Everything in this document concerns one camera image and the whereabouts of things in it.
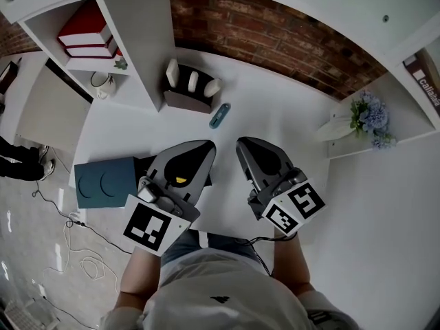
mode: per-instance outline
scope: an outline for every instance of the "white sneaker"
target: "white sneaker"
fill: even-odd
[[[40,146],[38,148],[38,162],[41,162],[41,160],[44,158],[44,156],[49,151],[49,146]]]
[[[55,160],[50,160],[43,166],[44,168],[44,176],[40,179],[40,181],[44,181],[48,176],[54,173],[55,171]]]

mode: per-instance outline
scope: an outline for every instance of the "white t-shirt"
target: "white t-shirt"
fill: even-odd
[[[110,311],[101,330],[359,329],[320,292],[299,298],[255,261],[204,248],[165,265],[144,312]]]

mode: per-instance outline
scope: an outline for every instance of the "power outlet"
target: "power outlet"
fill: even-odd
[[[70,215],[70,219],[73,221],[78,221],[80,223],[84,223],[87,225],[87,210],[86,209],[78,209],[77,212],[73,212]]]

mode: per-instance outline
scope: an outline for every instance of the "t-shirt sleeve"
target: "t-shirt sleeve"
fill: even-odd
[[[330,303],[318,291],[308,291],[298,297],[310,321],[319,330],[358,330],[358,324]]]
[[[100,330],[136,330],[142,312],[132,307],[116,308],[101,318]]]

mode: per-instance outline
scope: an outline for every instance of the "book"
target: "book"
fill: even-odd
[[[104,45],[75,45],[66,47],[67,55],[72,58],[113,58],[118,45],[115,39],[110,39]]]
[[[64,46],[104,45],[111,32],[96,0],[87,0],[67,21],[58,33],[58,41]]]
[[[440,116],[440,77],[429,53],[424,49],[417,52],[404,61],[404,66],[419,83]]]

